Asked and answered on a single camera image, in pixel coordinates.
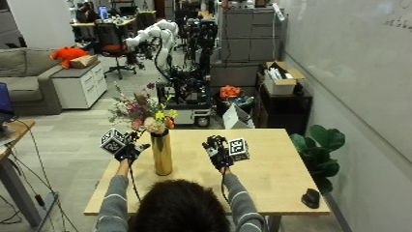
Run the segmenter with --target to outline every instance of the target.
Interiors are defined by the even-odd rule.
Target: gray sleeve
[[[128,232],[128,184],[125,176],[115,176],[111,180],[96,222],[97,232]]]
[[[229,173],[224,176],[224,185],[229,191],[229,205],[236,231],[267,231],[265,219],[257,214],[252,199],[235,174]]]

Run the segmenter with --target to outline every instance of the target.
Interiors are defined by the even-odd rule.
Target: green plant leaves
[[[321,195],[328,194],[331,191],[333,191],[333,186],[331,181],[325,177],[313,177],[313,181],[317,184],[319,191]]]
[[[316,162],[325,162],[331,159],[329,151],[320,147],[309,148],[307,154],[316,160]]]
[[[289,136],[291,140],[292,140],[292,143],[295,145],[295,148],[296,148],[296,151],[299,154],[304,153],[308,149],[308,146],[307,146],[307,142],[305,142],[305,138],[304,136],[301,136],[300,134],[297,133],[293,133],[291,136]]]
[[[337,150],[345,144],[345,135],[337,129],[327,130],[321,125],[312,125],[309,133],[319,145],[329,152]]]
[[[320,125],[311,126],[309,133],[312,138],[296,133],[289,138],[319,186],[320,193],[328,194],[333,190],[333,186],[327,177],[335,176],[340,170],[337,160],[331,158],[331,152],[344,146],[345,135],[339,130],[327,130]]]
[[[319,169],[321,169],[321,176],[332,177],[337,174],[340,165],[336,159],[331,159],[327,162],[319,164]]]

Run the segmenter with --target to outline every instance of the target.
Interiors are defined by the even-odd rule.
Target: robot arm
[[[179,27],[175,22],[168,22],[164,19],[156,22],[152,26],[137,32],[135,38],[127,39],[128,47],[139,46],[143,42],[149,39],[160,38],[163,47],[156,57],[156,64],[159,69],[163,71],[167,69],[167,59],[172,46],[175,45],[176,35]]]

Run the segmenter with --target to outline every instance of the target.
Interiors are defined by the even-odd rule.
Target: table leg
[[[41,231],[43,224],[56,203],[57,194],[49,193],[44,199],[45,209],[37,210],[9,159],[3,159],[0,162],[0,181],[31,225],[31,231]]]
[[[31,226],[40,224],[40,215],[9,159],[0,162],[0,180]]]
[[[279,232],[281,228],[281,216],[271,215],[268,216],[268,226],[269,232]]]

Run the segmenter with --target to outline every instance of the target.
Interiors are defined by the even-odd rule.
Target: black computer mouse
[[[308,188],[307,193],[301,196],[301,202],[312,209],[319,208],[319,200],[320,200],[320,194],[319,192]]]

